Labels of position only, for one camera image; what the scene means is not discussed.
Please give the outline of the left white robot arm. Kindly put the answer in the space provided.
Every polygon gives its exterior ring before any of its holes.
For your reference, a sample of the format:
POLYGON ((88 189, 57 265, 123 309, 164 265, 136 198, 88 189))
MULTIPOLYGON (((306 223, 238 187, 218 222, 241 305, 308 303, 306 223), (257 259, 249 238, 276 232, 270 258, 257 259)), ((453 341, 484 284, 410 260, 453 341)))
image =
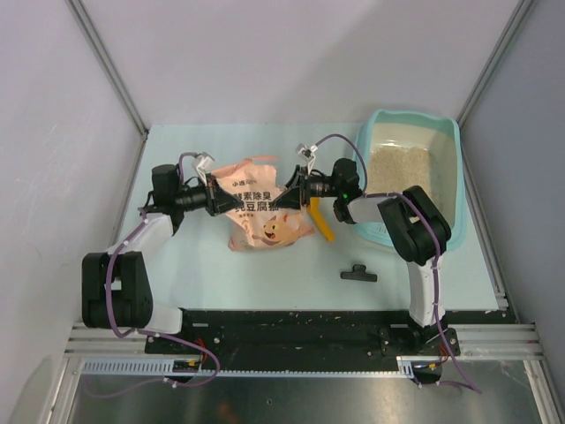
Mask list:
POLYGON ((193 347, 195 332, 183 324, 180 308, 154 301, 148 261, 177 233, 186 213, 204 209, 219 216, 244 203, 210 173, 188 185, 178 164, 154 167, 151 178, 153 189, 139 209, 139 224, 122 241, 82 260, 82 321, 91 329, 112 329, 118 337, 139 329, 164 334, 165 344, 183 353, 193 347))

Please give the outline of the black bag clip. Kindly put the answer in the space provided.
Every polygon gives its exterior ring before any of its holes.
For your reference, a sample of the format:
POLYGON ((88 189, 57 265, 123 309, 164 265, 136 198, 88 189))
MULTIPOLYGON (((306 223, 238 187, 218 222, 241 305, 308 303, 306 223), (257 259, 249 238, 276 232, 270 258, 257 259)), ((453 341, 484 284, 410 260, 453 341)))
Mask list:
POLYGON ((369 283, 376 283, 378 281, 378 276, 374 273, 368 272, 366 269, 366 265, 364 264, 354 264, 351 270, 341 271, 340 278, 342 280, 369 282, 369 283))

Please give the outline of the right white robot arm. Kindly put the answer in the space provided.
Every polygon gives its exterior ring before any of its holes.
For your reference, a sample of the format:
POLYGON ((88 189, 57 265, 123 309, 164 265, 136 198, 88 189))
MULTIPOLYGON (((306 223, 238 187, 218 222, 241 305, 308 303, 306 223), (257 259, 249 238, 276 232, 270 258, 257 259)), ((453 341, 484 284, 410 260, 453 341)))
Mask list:
POLYGON ((451 228, 431 198, 419 185, 401 193, 364 193, 356 163, 346 158, 335 162, 329 176, 297 166, 273 205, 301 209, 312 198, 333 198, 335 217, 342 223, 385 225, 409 271, 409 315, 418 326, 407 332, 407 343, 415 353, 428 354, 440 340, 433 325, 439 326, 445 314, 439 274, 451 239, 451 228))

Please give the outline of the pink cat litter bag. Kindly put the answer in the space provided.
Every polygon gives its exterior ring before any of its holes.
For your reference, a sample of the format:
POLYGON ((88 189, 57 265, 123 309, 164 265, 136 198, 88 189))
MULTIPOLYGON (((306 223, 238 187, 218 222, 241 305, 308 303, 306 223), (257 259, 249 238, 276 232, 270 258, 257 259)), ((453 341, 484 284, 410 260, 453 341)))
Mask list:
POLYGON ((276 183, 275 162, 271 155, 251 156, 213 171, 243 202, 242 208, 226 214, 233 222, 228 247, 234 252, 292 246, 314 234, 303 210, 273 204, 283 192, 276 183))

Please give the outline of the yellow plastic litter scoop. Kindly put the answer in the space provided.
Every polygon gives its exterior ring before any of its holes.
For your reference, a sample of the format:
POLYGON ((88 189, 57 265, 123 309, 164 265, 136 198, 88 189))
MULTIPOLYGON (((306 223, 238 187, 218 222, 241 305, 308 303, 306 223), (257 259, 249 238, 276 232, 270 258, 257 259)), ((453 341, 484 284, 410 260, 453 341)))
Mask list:
POLYGON ((335 241, 335 234, 328 225, 328 222, 320 212, 320 198, 313 197, 310 199, 310 204, 307 207, 308 215, 317 227, 321 236, 329 243, 335 241))

